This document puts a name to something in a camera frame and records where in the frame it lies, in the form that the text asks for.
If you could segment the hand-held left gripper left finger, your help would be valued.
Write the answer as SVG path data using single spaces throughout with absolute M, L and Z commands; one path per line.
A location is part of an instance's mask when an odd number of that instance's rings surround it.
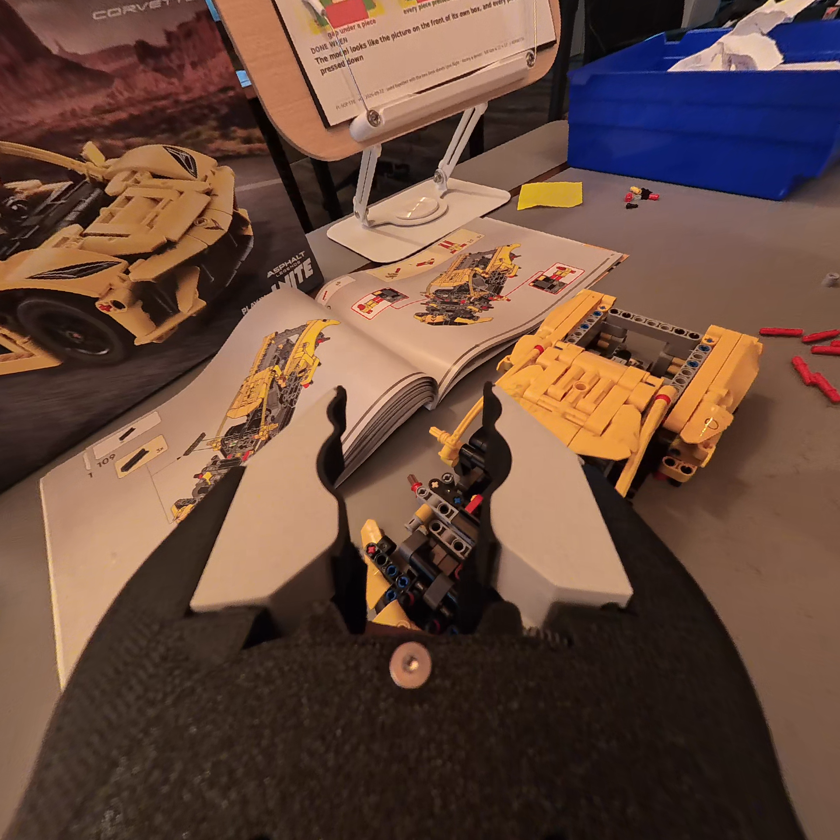
M 335 487 L 346 396 L 329 390 L 248 462 L 194 610 L 256 604 L 289 633 L 316 602 L 332 601 L 352 634 L 364 631 L 365 566 Z

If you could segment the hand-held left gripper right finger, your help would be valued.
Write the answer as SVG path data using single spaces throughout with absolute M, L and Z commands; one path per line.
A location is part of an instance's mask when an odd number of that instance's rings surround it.
M 490 483 L 461 572 L 459 629 L 476 628 L 492 592 L 531 626 L 560 603 L 625 607 L 633 588 L 578 457 L 490 383 L 483 428 Z

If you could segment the yellow brick toy car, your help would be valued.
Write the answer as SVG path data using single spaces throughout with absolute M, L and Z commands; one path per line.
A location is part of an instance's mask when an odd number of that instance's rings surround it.
M 496 385 L 558 442 L 630 498 L 646 475 L 678 485 L 713 456 L 760 369 L 763 345 L 710 326 L 678 329 L 583 291 L 552 310 L 498 365 Z M 409 477 L 421 506 L 401 543 L 373 520 L 361 531 L 369 620 L 455 634 L 463 568 L 487 508 L 487 428 L 469 429 L 480 398 L 452 432 L 431 427 L 448 473 Z

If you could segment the open instruction booklet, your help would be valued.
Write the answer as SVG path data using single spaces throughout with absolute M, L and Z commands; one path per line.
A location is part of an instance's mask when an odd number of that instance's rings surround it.
M 479 218 L 412 258 L 315 299 L 275 290 L 204 371 L 41 480 L 59 682 L 146 555 L 226 472 L 346 391 L 351 475 L 421 406 L 626 255 Z

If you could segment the instruction sheet on stand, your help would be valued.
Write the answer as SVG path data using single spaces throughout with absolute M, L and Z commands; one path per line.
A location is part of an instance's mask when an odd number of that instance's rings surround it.
M 352 215 L 329 228 L 332 241 L 368 260 L 404 259 L 509 200 L 509 193 L 452 177 L 460 155 L 490 100 L 543 77 L 558 52 L 558 2 L 549 2 L 556 39 L 473 70 L 449 82 L 325 125 L 274 2 L 222 1 L 215 6 L 277 131 L 312 159 L 338 161 L 362 153 Z M 370 205 L 382 144 L 462 112 L 434 176 Z

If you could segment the yellow paper note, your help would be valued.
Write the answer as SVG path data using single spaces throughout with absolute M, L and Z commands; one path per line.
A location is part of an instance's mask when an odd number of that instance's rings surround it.
M 581 182 L 532 182 L 521 187 L 518 210 L 535 207 L 573 208 L 583 204 Z

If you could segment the toy car set box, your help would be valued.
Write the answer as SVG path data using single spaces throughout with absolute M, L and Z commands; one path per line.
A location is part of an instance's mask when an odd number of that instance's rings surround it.
M 1 2 L 1 481 L 322 273 L 206 2 Z

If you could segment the blue plastic bin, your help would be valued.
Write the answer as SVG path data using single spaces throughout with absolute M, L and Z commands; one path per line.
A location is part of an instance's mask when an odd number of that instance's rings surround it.
M 820 177 L 838 161 L 838 70 L 669 70 L 725 33 L 657 35 L 571 72 L 570 164 L 770 200 Z

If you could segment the printed instruction sheet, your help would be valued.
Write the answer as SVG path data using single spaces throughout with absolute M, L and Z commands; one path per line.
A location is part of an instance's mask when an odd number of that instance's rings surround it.
M 549 2 L 277 1 L 325 125 L 556 39 Z

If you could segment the crumpled white paper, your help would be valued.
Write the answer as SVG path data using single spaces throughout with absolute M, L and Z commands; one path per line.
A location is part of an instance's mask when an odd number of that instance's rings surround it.
M 696 70 L 838 70 L 838 60 L 783 63 L 768 33 L 791 21 L 809 1 L 768 1 L 737 23 L 712 46 L 676 62 L 668 71 Z

